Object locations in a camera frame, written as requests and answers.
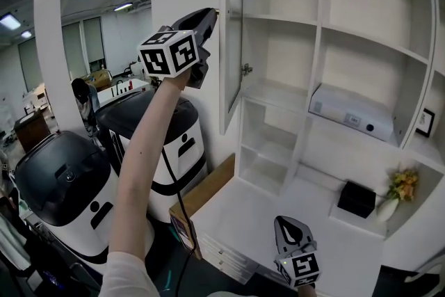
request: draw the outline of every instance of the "white chair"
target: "white chair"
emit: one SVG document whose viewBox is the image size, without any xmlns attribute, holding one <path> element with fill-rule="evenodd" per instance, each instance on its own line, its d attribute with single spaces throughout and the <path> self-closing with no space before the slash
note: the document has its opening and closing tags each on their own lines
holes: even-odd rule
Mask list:
<svg viewBox="0 0 445 297">
<path fill-rule="evenodd" d="M 442 292 L 442 290 L 445 287 L 445 255 L 436 257 L 434 260 L 428 262 L 427 264 L 423 265 L 418 270 L 418 274 L 412 277 L 405 278 L 405 282 L 413 282 L 417 280 L 418 278 L 422 277 L 426 273 L 432 270 L 432 268 L 440 265 L 440 272 L 439 272 L 439 284 L 434 287 L 431 291 L 429 291 L 426 295 L 423 297 L 433 297 L 436 296 L 436 294 Z"/>
</svg>

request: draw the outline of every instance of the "white bookshelf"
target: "white bookshelf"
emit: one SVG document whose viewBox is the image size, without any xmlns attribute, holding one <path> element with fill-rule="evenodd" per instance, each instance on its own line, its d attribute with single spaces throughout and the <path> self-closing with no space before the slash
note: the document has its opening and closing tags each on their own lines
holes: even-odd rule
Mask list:
<svg viewBox="0 0 445 297">
<path fill-rule="evenodd" d="M 381 202 L 393 171 L 417 168 L 415 201 L 386 225 L 332 210 L 341 224 L 393 236 L 445 173 L 445 0 L 243 0 L 242 27 L 241 63 L 252 71 L 241 81 L 236 175 L 278 197 L 296 179 L 335 197 L 352 180 Z M 391 138 L 310 113 L 322 83 L 385 106 Z M 424 108 L 436 114 L 430 138 L 416 133 Z"/>
</svg>

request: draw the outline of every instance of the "human hand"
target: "human hand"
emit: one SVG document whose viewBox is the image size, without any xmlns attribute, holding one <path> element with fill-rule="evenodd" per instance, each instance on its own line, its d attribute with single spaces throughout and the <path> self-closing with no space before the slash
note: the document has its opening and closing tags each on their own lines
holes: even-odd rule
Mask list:
<svg viewBox="0 0 445 297">
<path fill-rule="evenodd" d="M 190 79 L 192 69 L 188 68 L 184 72 L 182 72 L 180 75 L 176 76 L 175 78 L 165 78 L 164 81 L 170 82 L 174 84 L 176 87 L 178 87 L 180 90 L 184 90 L 186 87 L 188 80 Z"/>
</svg>

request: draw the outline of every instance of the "white vase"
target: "white vase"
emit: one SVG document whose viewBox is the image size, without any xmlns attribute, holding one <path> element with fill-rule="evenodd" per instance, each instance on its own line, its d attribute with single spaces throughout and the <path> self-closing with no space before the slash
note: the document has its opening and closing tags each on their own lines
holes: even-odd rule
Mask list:
<svg viewBox="0 0 445 297">
<path fill-rule="evenodd" d="M 396 211 L 399 202 L 398 199 L 384 201 L 377 209 L 377 219 L 381 222 L 386 222 L 390 219 Z"/>
</svg>

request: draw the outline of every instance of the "picture frame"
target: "picture frame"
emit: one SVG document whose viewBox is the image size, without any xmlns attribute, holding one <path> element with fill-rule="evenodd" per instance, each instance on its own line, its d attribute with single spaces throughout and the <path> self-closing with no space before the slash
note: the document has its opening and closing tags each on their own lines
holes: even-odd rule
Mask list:
<svg viewBox="0 0 445 297">
<path fill-rule="evenodd" d="M 424 109 L 419 122 L 417 123 L 416 133 L 419 133 L 426 138 L 430 137 L 432 124 L 434 122 L 435 114 L 428 109 Z"/>
</svg>

